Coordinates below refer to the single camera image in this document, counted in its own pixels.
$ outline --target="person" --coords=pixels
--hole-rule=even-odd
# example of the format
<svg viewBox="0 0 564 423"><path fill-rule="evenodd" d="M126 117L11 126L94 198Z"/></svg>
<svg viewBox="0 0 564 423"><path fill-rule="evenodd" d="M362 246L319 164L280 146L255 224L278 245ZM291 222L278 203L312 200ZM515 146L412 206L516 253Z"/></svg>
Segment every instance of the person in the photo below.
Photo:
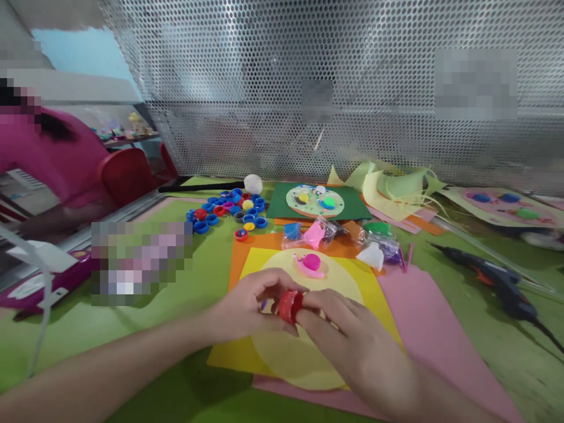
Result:
<svg viewBox="0 0 564 423"><path fill-rule="evenodd" d="M21 169L58 197L60 204L18 228L24 237L56 242L114 211L96 180L108 152L81 120L34 101L0 78L0 173Z"/></svg>
<svg viewBox="0 0 564 423"><path fill-rule="evenodd" d="M332 290L307 292L279 268L249 274L198 315L143 330L47 369L0 397L0 421L102 422L197 350L258 331L298 336L295 326L275 314L286 290L305 293L298 324L352 391L392 421L502 422L412 362L366 307ZM271 313L261 313L260 304L267 298L274 299Z"/></svg>

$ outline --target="hand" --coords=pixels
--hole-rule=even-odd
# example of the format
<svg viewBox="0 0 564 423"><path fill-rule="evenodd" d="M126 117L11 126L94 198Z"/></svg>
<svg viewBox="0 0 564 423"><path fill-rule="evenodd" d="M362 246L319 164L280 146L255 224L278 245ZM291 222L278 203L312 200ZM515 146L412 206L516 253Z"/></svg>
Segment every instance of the hand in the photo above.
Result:
<svg viewBox="0 0 564 423"><path fill-rule="evenodd" d="M260 331L287 331L298 336L295 326L275 314L280 298L287 290L308 291L280 268L265 269L245 276L206 313L208 326L214 333L214 343L244 338ZM261 303L269 298L274 299L270 313L261 313Z"/></svg>
<svg viewBox="0 0 564 423"><path fill-rule="evenodd" d="M369 309L333 290L310 292L302 305L297 322L353 392L390 417L410 406L411 361Z"/></svg>

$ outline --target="white cable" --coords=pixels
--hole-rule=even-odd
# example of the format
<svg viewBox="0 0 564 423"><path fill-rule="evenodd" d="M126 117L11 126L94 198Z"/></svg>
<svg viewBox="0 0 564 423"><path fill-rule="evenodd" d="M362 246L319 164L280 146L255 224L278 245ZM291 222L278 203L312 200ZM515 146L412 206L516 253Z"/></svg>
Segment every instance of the white cable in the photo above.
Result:
<svg viewBox="0 0 564 423"><path fill-rule="evenodd" d="M53 275L49 270L49 266L41 259L39 254L37 254L37 251L35 250L35 247L33 245L2 226L0 226L0 236L5 237L8 241L10 241L17 247L20 247L29 255L29 263L39 268L43 275L43 282L45 283L45 289L43 291L43 301L45 302L46 308L43 309L43 319L41 321L41 328L39 329L39 338L37 339L37 343L35 344L35 350L33 352L31 364L29 366L28 377L31 378L35 374L35 368L37 367L37 363L39 361L43 339L45 338L47 325L49 324L49 319L51 317L51 292L53 290Z"/></svg>

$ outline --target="red bottle cap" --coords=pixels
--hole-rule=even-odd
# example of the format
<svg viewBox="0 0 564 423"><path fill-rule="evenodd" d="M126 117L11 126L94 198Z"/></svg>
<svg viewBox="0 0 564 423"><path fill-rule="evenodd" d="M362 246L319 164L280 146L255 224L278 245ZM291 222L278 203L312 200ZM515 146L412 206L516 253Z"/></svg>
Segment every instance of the red bottle cap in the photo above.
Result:
<svg viewBox="0 0 564 423"><path fill-rule="evenodd" d="M198 209L194 212L194 217L198 220L205 220L207 216L207 211L204 209Z"/></svg>
<svg viewBox="0 0 564 423"><path fill-rule="evenodd" d="M213 214L216 214L218 216L223 216L225 214L225 207L223 206L214 207Z"/></svg>
<svg viewBox="0 0 564 423"><path fill-rule="evenodd" d="M287 323L296 324L296 314L301 310L301 302L304 300L304 294L299 291L286 291L282 294L280 305L278 306L278 314Z"/></svg>
<svg viewBox="0 0 564 423"><path fill-rule="evenodd" d="M245 242L249 239L249 233L245 229L237 229L234 235L235 239L239 242Z"/></svg>

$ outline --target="pink bottle cap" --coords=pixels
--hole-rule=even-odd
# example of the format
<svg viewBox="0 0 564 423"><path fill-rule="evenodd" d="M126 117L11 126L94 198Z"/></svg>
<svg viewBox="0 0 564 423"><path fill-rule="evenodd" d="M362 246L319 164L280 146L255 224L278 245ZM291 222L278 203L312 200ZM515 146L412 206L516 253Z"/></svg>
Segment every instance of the pink bottle cap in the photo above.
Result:
<svg viewBox="0 0 564 423"><path fill-rule="evenodd" d="M319 258L319 256L316 256L315 254L308 254L304 257L304 266L306 266L308 269L317 271L320 265L321 259Z"/></svg>

